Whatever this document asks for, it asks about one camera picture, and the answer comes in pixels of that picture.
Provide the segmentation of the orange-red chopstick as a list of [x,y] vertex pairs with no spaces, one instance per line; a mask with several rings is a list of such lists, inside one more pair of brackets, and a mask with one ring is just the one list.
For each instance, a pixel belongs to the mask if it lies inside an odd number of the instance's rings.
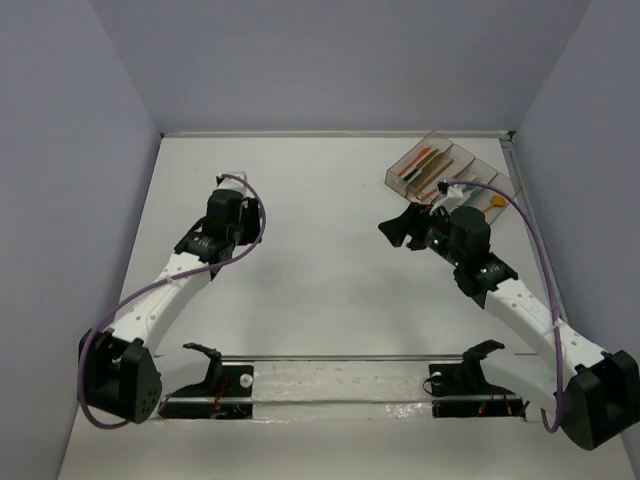
[[453,175],[451,175],[451,176],[449,176],[449,177],[443,177],[443,178],[441,178],[441,179],[437,180],[437,181],[435,182],[435,184],[434,184],[434,187],[433,187],[431,190],[427,191],[427,192],[426,192],[426,193],[421,197],[421,199],[422,199],[422,200],[425,200],[425,199],[431,199],[431,198],[434,198],[436,195],[438,195],[438,194],[439,194],[439,192],[440,192],[440,190],[441,190],[441,188],[440,188],[440,184],[441,184],[441,183],[452,183],[455,179],[458,179],[458,178],[459,178],[459,176],[460,176],[460,175],[462,175],[464,172],[465,172],[465,170],[464,170],[464,169],[462,169],[462,170],[459,170],[457,173],[455,173],[455,174],[453,174]]

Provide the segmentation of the orange plastic knife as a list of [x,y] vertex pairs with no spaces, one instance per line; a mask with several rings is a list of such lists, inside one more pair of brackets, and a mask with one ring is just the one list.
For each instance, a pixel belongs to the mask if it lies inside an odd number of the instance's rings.
[[429,153],[429,151],[430,151],[430,150],[431,150],[431,147],[425,147],[425,148],[422,148],[422,149],[418,152],[418,154],[416,155],[416,157],[415,157],[413,160],[411,160],[410,162],[408,162],[408,163],[404,166],[404,168],[398,172],[398,176],[399,176],[399,177],[403,177],[403,176],[405,176],[405,174],[406,174],[409,170],[411,170],[412,168],[414,168],[413,166],[414,166],[414,165],[415,165],[419,160],[421,160],[421,159],[422,159],[422,158],[423,158],[427,153]]

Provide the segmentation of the gold knife dark handle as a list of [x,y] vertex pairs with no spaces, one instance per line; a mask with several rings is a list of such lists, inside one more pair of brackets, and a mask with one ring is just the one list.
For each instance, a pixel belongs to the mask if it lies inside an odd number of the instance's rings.
[[425,166],[439,153],[440,151],[438,149],[430,150],[428,153],[426,153],[423,157],[421,157],[418,160],[415,167],[407,175],[403,177],[403,180],[407,183],[410,183],[411,181],[413,181],[424,170]]

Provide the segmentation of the teal fork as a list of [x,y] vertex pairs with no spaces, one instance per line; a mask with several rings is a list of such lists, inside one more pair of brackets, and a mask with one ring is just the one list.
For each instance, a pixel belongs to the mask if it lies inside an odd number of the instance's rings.
[[462,189],[463,201],[461,206],[469,206],[484,192],[484,188],[477,185],[465,185]]

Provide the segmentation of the orange spoon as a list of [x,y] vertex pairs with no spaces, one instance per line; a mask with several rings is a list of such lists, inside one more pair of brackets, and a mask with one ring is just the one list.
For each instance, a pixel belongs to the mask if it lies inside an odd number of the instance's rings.
[[484,214],[488,214],[491,211],[500,211],[508,205],[508,201],[500,195],[494,195],[491,197],[489,204],[482,210]]

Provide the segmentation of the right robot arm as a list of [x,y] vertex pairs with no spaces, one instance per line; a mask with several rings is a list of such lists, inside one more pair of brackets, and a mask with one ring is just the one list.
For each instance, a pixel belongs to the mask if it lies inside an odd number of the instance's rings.
[[627,352],[606,351],[551,311],[491,251],[491,228],[474,207],[436,213],[412,203],[379,231],[394,247],[431,249],[454,268],[458,288],[502,321],[536,354],[535,361],[485,341],[463,354],[462,384],[482,392],[503,387],[543,411],[578,447],[594,450],[639,422],[639,366]]

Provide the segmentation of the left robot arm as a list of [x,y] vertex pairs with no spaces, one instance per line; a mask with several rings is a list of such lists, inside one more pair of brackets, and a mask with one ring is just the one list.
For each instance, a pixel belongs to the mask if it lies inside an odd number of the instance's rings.
[[221,354],[185,344],[171,361],[156,352],[188,303],[217,276],[261,242],[266,210],[239,172],[218,176],[206,213],[178,241],[161,274],[130,294],[90,329],[79,344],[77,397],[94,426],[100,410],[117,417],[114,428],[141,424],[161,413],[166,400],[183,389],[217,393],[225,383]]

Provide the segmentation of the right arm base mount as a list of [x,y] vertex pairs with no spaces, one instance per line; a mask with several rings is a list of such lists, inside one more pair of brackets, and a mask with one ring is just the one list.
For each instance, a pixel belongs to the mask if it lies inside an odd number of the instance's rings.
[[464,373],[461,363],[429,366],[422,389],[431,398],[434,418],[526,418],[528,401],[484,380],[468,380]]

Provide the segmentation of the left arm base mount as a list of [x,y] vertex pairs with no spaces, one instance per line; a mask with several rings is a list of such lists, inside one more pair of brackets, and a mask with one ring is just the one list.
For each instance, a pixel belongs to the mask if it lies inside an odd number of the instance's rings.
[[210,347],[189,342],[155,358],[162,394],[155,415],[179,420],[253,418],[254,365],[227,361]]

